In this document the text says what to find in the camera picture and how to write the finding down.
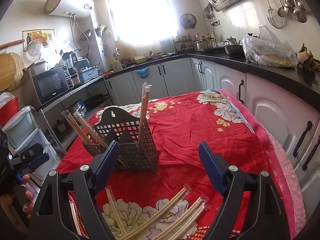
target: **hand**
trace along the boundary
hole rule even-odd
[[[26,174],[22,177],[22,183],[26,184],[30,179],[30,174]],[[2,209],[4,210],[4,213],[7,215],[8,219],[11,221],[11,223],[17,228],[19,229],[21,232],[23,232],[23,228],[19,225],[19,223],[15,220],[14,215],[11,213],[10,210],[10,205],[13,202],[14,199],[14,194],[4,194],[0,196],[0,205],[2,207]],[[33,206],[34,204],[31,202],[31,200],[33,199],[33,195],[30,191],[26,191],[25,197],[27,198],[28,202],[24,205],[23,207],[23,212],[26,213],[26,216],[28,219],[30,219],[31,217],[31,213],[33,210]]]
[[[30,179],[30,174],[26,174],[22,177],[23,180],[23,184],[26,184]],[[34,198],[34,196],[32,195],[32,193],[30,191],[26,191],[25,194],[26,199],[28,200],[28,202],[23,206],[22,210],[23,212],[25,212],[25,214],[27,215],[27,218],[30,219],[31,217],[31,213],[34,207],[34,204],[31,202],[31,200]]]

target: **cutting board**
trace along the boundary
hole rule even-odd
[[[10,52],[9,55],[13,58],[14,62],[16,63],[16,74],[14,75],[10,87],[8,87],[7,89],[8,91],[11,91],[17,89],[21,84],[20,80],[23,76],[22,70],[24,68],[24,63],[22,57],[19,54]]]
[[[118,40],[116,41],[116,47],[120,49],[119,59],[126,60],[129,58],[130,61],[135,61],[134,57],[137,55],[134,46],[126,41]]]
[[[16,63],[8,53],[0,54],[0,91],[6,90],[16,73]]]

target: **teapot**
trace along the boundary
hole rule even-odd
[[[239,43],[237,43],[237,40],[235,38],[232,38],[230,36],[230,38],[227,38],[226,41],[223,42],[223,45],[225,45],[225,43],[228,43],[227,45],[239,45],[240,44],[240,41]]]

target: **black countertop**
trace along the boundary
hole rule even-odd
[[[244,73],[250,73],[261,77],[293,93],[320,112],[320,71],[307,73],[300,71],[298,68],[257,65],[248,61],[245,56],[228,55],[226,52],[192,52],[189,54],[163,56],[160,59],[151,59],[146,63],[130,66],[124,70],[111,74],[109,78],[135,69],[186,57],[195,57],[212,61]]]

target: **screw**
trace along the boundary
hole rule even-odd
[[[51,171],[49,171],[49,176],[54,176],[54,175],[56,175],[57,174],[57,171],[56,170],[51,170]]]
[[[89,165],[87,165],[87,164],[84,164],[84,165],[82,165],[81,167],[80,167],[80,170],[81,171],[87,171],[89,169]]]
[[[238,167],[237,167],[237,166],[234,166],[234,165],[230,165],[230,166],[229,166],[229,170],[231,170],[231,171],[237,171],[237,170],[238,170]]]
[[[261,171],[261,175],[264,176],[264,177],[268,177],[269,176],[269,172]]]

